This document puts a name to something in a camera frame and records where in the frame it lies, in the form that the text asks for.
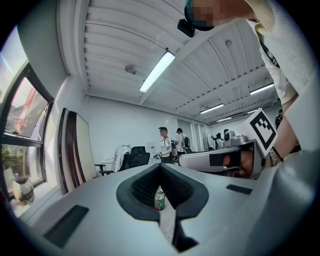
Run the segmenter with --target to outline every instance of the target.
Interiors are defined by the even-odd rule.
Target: white t-shirt
[[[216,138],[216,143],[218,144],[218,150],[222,149],[222,145],[223,145],[224,140],[223,139],[219,139]]]
[[[178,142],[178,144],[176,145],[176,149],[178,150],[178,152],[186,152],[184,148],[184,140],[186,137],[187,136],[183,132],[176,135],[175,141]]]
[[[275,1],[245,1],[251,6],[259,20],[258,23],[250,24],[253,31],[273,54],[283,75],[290,83],[282,92],[277,89],[281,102],[288,101],[295,92],[301,95],[305,88],[315,81],[315,77],[319,76],[317,59],[301,29],[287,11]],[[270,70],[277,87],[279,71],[274,70],[275,66],[269,65],[268,57],[264,54],[262,54],[262,59],[266,62],[266,68]]]
[[[169,150],[169,147],[171,147],[171,139],[169,137],[166,137],[165,139],[163,139],[160,143],[160,147],[162,152]],[[170,153],[162,155],[163,158],[166,158],[169,156],[170,156]]]

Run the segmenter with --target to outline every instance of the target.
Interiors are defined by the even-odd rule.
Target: black office chair
[[[129,165],[128,165],[128,161],[127,161],[128,155],[129,154],[125,154],[124,155],[121,168],[120,168],[120,170],[118,172],[126,170],[126,169],[129,169]],[[100,167],[99,173],[101,173],[102,176],[114,173],[113,170],[104,170],[104,167],[106,166],[105,164],[95,164],[94,166],[99,166]]]
[[[131,154],[143,155],[145,153],[146,153],[146,147],[145,146],[134,146],[131,149]]]
[[[100,167],[99,173],[101,173],[102,176],[105,176],[105,175],[108,175],[108,174],[112,174],[114,172],[113,170],[104,170],[104,167],[106,166],[105,164],[95,164],[94,166],[99,166]]]
[[[128,154],[127,156],[128,167],[130,169],[138,166],[147,165],[149,163],[149,159],[150,159],[150,153]]]

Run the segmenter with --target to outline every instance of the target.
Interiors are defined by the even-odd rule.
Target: person
[[[186,13],[200,27],[217,26],[236,19],[247,20],[257,36],[262,59],[273,78],[283,113],[318,75],[318,62],[303,33],[274,0],[187,0]],[[278,138],[266,158],[266,167],[282,162],[298,142],[285,116],[277,132]],[[248,174],[252,172],[252,162],[252,152],[242,151],[240,166]],[[230,164],[229,155],[224,157],[223,164]]]
[[[172,164],[172,146],[171,139],[168,137],[168,129],[166,127],[159,127],[159,130],[160,136],[163,137],[163,139],[160,143],[161,150],[158,150],[156,154],[161,158],[161,163]]]
[[[279,110],[279,114],[275,117],[275,129],[278,129],[282,121],[282,109]]]
[[[220,132],[216,135],[215,142],[217,143],[217,149],[218,150],[222,149],[224,140],[221,138]]]
[[[215,137],[211,136],[211,138],[215,141],[215,149],[220,150],[222,149],[222,142],[223,139],[221,139],[221,133],[219,132],[218,134],[215,135]]]
[[[176,130],[176,138],[174,143],[176,144],[176,149],[178,150],[178,157],[186,153],[185,149],[185,138],[187,137],[181,128]]]

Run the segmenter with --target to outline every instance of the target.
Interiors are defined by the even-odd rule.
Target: window
[[[6,119],[5,132],[36,141],[41,139],[38,137],[40,129],[38,120],[40,117],[43,120],[47,104],[48,102],[24,77],[13,97]]]
[[[46,182],[44,140],[54,100],[26,61],[16,30],[0,52],[0,78],[5,78],[0,85],[0,186],[8,199],[18,178],[28,178],[34,187]]]

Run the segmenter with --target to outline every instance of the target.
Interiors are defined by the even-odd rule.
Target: fluorescent light
[[[258,109],[249,111],[247,114],[251,114],[251,113],[253,113],[253,112],[256,112],[257,110],[258,110]]]
[[[223,106],[224,106],[223,104],[220,104],[220,105],[218,105],[218,106],[214,106],[214,107],[208,108],[208,109],[206,109],[206,110],[204,110],[204,111],[201,111],[200,114],[207,113],[207,112],[209,112],[209,111],[211,111],[211,110],[216,110],[216,109],[221,108],[221,107],[223,107]]]
[[[250,95],[260,93],[260,92],[262,92],[262,91],[264,91],[264,90],[266,90],[266,89],[272,88],[272,87],[274,87],[274,86],[275,86],[274,83],[269,84],[269,85],[267,85],[267,86],[265,86],[265,87],[261,87],[260,89],[251,91],[251,92],[250,92]]]
[[[218,120],[217,122],[223,122],[223,121],[229,120],[229,119],[231,119],[231,118],[232,118],[232,117],[227,117],[227,118],[225,118],[225,119]]]
[[[175,58],[176,56],[174,56],[170,51],[166,51],[157,65],[155,65],[154,69],[148,75],[143,85],[140,87],[140,92],[146,93]]]

